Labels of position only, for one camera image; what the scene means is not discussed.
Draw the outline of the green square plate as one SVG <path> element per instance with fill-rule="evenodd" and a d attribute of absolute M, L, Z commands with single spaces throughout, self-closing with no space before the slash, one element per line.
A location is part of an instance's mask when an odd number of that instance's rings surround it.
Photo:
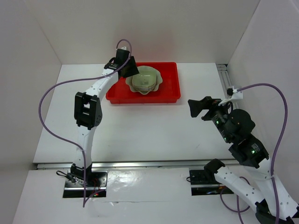
<path fill-rule="evenodd" d="M 132 78 L 133 87 L 155 87 L 157 75 L 152 71 L 142 71 Z"/>

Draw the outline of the large green scalloped bowl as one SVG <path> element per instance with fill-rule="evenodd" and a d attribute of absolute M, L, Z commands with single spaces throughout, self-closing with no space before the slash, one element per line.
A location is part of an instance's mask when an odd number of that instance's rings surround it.
<path fill-rule="evenodd" d="M 150 91 L 150 92 L 157 91 L 159 89 L 159 85 L 163 83 L 161 73 L 157 69 L 155 69 L 153 67 L 150 67 L 150 66 L 138 66 L 137 68 L 139 70 L 139 73 L 142 72 L 142 71 L 152 71 L 157 75 L 157 81 L 156 81 L 155 89 L 153 91 Z M 133 76 L 126 78 L 125 83 L 126 83 L 126 85 L 129 86 L 129 89 L 130 89 L 131 92 L 138 92 L 138 91 L 133 90 L 132 78 L 133 78 Z M 138 92 L 138 93 L 140 93 L 142 95 L 147 95 L 150 92 Z"/>

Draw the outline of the yellow square plate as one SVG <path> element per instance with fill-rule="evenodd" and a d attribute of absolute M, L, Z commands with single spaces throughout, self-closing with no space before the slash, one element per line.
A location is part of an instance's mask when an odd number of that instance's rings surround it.
<path fill-rule="evenodd" d="M 138 92 L 150 92 L 153 91 L 155 89 L 155 87 L 133 87 L 134 91 L 138 91 Z"/>

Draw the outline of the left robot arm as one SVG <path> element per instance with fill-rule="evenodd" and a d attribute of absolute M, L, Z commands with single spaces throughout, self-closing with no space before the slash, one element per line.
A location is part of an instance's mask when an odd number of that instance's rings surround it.
<path fill-rule="evenodd" d="M 77 92 L 75 95 L 74 118 L 78 126 L 78 147 L 71 175 L 81 186 L 89 185 L 93 179 L 91 151 L 95 130 L 103 117 L 101 101 L 121 77 L 137 73 L 137 65 L 130 51 L 126 47 L 117 49 L 116 56 L 104 66 L 100 78 L 85 92 Z"/>

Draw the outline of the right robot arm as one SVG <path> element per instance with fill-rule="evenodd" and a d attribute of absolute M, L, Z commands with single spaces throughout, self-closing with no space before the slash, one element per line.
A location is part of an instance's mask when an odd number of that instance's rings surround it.
<path fill-rule="evenodd" d="M 218 159 L 205 165 L 205 180 L 228 187 L 250 206 L 259 223 L 292 224 L 299 216 L 299 205 L 278 176 L 271 173 L 271 158 L 262 142 L 251 133 L 255 127 L 254 121 L 245 110 L 229 110 L 230 103 L 221 105 L 220 102 L 220 99 L 211 97 L 189 99 L 191 117 L 207 111 L 201 119 L 214 123 L 224 141 L 231 145 L 229 151 L 232 156 L 247 170 L 258 188 L 233 174 Z"/>

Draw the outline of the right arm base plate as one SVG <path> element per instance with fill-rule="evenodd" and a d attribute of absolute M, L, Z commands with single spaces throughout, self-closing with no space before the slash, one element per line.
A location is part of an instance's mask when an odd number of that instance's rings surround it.
<path fill-rule="evenodd" d="M 191 185 L 192 196 L 219 195 L 220 193 L 233 194 L 223 184 L 207 178 L 203 169 L 189 170 L 189 176 L 186 178 L 186 181 Z"/>

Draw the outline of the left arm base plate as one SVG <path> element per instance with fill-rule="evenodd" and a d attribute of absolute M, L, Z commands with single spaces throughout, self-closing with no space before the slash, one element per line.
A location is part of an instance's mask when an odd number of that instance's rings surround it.
<path fill-rule="evenodd" d="M 72 176 L 70 171 L 56 171 L 56 175 L 65 178 L 63 198 L 83 198 L 84 181 Z M 86 182 L 86 198 L 102 198 L 107 195 L 108 172 L 92 172 Z"/>

